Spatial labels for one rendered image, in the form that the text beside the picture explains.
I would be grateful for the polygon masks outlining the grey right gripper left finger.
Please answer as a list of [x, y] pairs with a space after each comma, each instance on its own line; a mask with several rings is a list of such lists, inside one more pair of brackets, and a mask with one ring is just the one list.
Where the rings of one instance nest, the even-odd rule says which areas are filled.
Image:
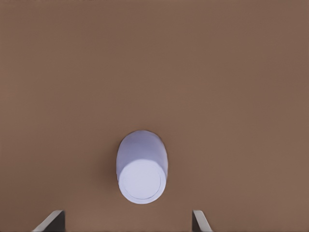
[[53, 211], [32, 232], [65, 232], [65, 211]]

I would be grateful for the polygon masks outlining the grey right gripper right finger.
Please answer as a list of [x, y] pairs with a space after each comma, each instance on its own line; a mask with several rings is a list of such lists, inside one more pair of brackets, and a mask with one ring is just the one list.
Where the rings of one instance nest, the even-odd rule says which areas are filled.
[[192, 211], [192, 232], [213, 232], [203, 211]]

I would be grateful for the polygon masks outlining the pale lavender cup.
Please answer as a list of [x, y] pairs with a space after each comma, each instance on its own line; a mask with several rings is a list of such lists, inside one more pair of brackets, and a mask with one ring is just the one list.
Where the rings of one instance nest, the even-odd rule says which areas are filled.
[[168, 155], [158, 135], [148, 130], [128, 134], [120, 143], [116, 175], [122, 195], [135, 204], [149, 204], [163, 194], [168, 178]]

